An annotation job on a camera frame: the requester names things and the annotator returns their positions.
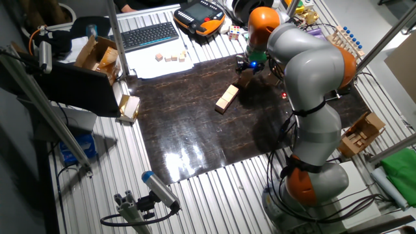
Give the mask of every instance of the silver pipe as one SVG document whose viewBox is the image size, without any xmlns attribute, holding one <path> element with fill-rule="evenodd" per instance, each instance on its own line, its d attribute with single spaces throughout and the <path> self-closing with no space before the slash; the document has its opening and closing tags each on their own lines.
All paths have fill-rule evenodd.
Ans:
<svg viewBox="0 0 416 234">
<path fill-rule="evenodd" d="M 369 159 L 369 163 L 378 163 L 381 160 L 385 159 L 386 157 L 399 152 L 400 150 L 403 150 L 404 148 L 411 146 L 412 144 L 416 143 L 416 133 L 409 136 L 408 138 L 401 140 L 394 146 L 391 146 L 390 148 L 386 149 L 385 151 L 373 156 L 371 159 Z"/>
<path fill-rule="evenodd" d="M 8 47 L 7 52 L 19 57 L 16 51 Z M 48 124 L 57 133 L 58 137 L 67 145 L 68 149 L 73 153 L 75 158 L 85 168 L 90 168 L 91 164 L 86 157 L 83 149 L 79 146 L 70 130 L 62 122 L 62 120 L 53 112 L 46 95 L 34 80 L 32 75 L 26 74 L 25 68 L 21 62 L 6 55 L 0 55 L 0 62 L 3 63 L 8 72 L 16 80 L 17 84 L 33 102 L 34 106 L 39 110 L 42 116 L 46 119 Z"/>
<path fill-rule="evenodd" d="M 129 66 L 127 65 L 127 59 L 125 58 L 123 39 L 118 26 L 116 8 L 114 7 L 113 0 L 107 0 L 107 11 L 109 13 L 112 34 L 114 35 L 114 40 L 116 41 L 118 56 L 120 57 L 120 62 L 122 63 L 123 75 L 129 75 Z"/>
<path fill-rule="evenodd" d="M 296 8 L 298 7 L 300 0 L 292 0 L 290 5 L 287 7 L 287 15 L 291 18 L 294 16 L 294 12 L 296 11 Z"/>
<path fill-rule="evenodd" d="M 391 27 L 385 36 L 374 46 L 373 49 L 363 58 L 357 66 L 357 73 L 361 72 L 378 53 L 397 35 L 398 32 L 408 23 L 408 21 L 416 13 L 416 3 L 399 19 L 399 21 Z"/>
</svg>

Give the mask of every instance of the green cloth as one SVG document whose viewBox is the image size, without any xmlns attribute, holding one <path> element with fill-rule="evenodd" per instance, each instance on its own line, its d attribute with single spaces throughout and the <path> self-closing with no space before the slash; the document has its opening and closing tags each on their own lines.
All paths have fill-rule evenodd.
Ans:
<svg viewBox="0 0 416 234">
<path fill-rule="evenodd" d="M 387 178 L 408 201 L 416 207 L 416 153 L 408 148 L 382 160 Z"/>
</svg>

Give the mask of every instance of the orange controller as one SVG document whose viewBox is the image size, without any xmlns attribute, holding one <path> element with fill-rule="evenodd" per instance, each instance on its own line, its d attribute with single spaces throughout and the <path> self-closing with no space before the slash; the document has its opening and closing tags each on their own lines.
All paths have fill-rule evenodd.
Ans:
<svg viewBox="0 0 416 234">
<path fill-rule="evenodd" d="M 207 1 L 193 1 L 174 12 L 174 19 L 191 33 L 201 36 L 216 32 L 226 15 L 219 7 Z"/>
</svg>

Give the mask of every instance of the cardboard box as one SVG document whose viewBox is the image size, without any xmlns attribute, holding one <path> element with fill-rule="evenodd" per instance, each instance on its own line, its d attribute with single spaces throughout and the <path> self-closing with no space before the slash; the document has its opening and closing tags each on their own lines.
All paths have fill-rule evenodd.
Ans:
<svg viewBox="0 0 416 234">
<path fill-rule="evenodd" d="M 403 86 L 410 98 L 416 102 L 416 79 L 413 66 L 416 60 L 416 33 L 410 34 L 384 62 Z"/>
<path fill-rule="evenodd" d="M 118 105 L 122 115 L 117 120 L 135 122 L 138 115 L 138 107 L 140 106 L 140 98 L 135 96 L 122 96 Z"/>
<path fill-rule="evenodd" d="M 342 135 L 338 150 L 345 157 L 356 155 L 383 133 L 384 126 L 375 113 L 366 112 Z"/>
<path fill-rule="evenodd" d="M 103 59 L 109 47 L 117 51 L 115 42 L 100 36 L 96 41 L 94 36 L 91 36 L 75 60 L 74 66 L 105 73 L 109 78 L 110 85 L 112 85 L 120 72 L 121 62 L 118 53 L 116 58 L 111 59 L 111 62 Z"/>
</svg>

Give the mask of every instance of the black monitor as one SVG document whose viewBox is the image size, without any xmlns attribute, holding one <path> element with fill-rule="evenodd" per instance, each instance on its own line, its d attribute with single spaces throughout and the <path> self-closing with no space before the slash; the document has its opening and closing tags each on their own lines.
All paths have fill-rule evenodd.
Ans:
<svg viewBox="0 0 416 234">
<path fill-rule="evenodd" d="M 25 53 L 19 56 L 35 66 L 39 66 L 36 57 Z M 0 63 L 0 87 L 15 95 L 25 95 L 15 80 Z M 36 82 L 51 101 L 86 109 L 102 117 L 120 117 L 114 92 L 107 75 L 97 71 L 78 68 L 61 62 L 52 63 L 50 74 L 34 75 Z"/>
</svg>

